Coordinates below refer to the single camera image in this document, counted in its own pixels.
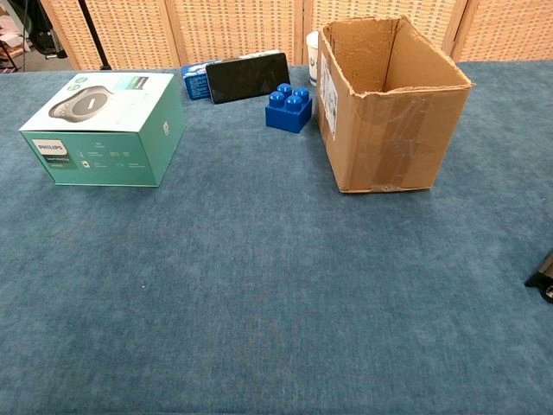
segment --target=blue lego brick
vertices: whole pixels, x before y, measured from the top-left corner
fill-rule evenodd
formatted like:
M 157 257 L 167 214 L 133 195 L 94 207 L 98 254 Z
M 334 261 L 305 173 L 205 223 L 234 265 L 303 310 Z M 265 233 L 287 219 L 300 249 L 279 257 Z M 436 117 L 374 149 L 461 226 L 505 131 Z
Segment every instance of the blue lego brick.
M 292 91 L 289 84 L 281 84 L 269 95 L 265 107 L 265 124 L 268 127 L 298 133 L 311 118 L 312 99 L 307 88 Z
M 181 68 L 182 79 L 187 86 L 190 99 L 209 98 L 209 85 L 207 84 L 206 66 L 219 61 L 201 62 L 193 65 L 185 65 Z

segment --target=floor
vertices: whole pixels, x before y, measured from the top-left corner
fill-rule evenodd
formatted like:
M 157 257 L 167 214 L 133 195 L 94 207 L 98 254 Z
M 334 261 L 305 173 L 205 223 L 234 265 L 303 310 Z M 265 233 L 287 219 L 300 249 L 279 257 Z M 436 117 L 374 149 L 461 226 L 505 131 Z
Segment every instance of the floor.
M 23 56 L 14 58 L 14 62 L 23 71 Z M 43 54 L 36 50 L 25 54 L 25 72 L 43 72 L 43 71 L 71 71 L 71 62 L 69 59 L 49 59 L 46 60 Z

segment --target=white cup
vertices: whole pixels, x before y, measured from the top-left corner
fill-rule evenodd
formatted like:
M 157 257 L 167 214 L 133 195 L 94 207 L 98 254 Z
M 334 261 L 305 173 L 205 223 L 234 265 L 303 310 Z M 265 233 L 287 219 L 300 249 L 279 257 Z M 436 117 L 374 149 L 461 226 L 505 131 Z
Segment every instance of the white cup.
M 311 85 L 317 85 L 317 54 L 319 49 L 319 31 L 315 30 L 305 37 L 308 44 L 309 80 Z

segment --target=blue carpet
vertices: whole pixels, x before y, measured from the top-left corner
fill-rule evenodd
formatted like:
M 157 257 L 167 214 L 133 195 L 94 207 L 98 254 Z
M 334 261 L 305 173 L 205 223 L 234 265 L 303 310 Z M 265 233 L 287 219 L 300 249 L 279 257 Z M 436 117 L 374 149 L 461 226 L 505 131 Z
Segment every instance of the blue carpet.
M 160 188 L 55 187 L 0 77 L 0 412 L 553 412 L 553 61 L 477 83 L 435 187 L 342 195 L 312 119 L 187 101 Z M 293 68 L 293 83 L 307 83 Z

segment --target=smartphone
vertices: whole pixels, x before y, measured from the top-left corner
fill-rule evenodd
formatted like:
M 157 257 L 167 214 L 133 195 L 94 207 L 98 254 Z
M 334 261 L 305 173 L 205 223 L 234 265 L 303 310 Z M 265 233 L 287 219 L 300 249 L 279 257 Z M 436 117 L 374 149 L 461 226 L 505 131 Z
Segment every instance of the smartphone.
M 214 104 L 265 95 L 290 83 L 286 54 L 278 51 L 212 63 L 206 75 Z

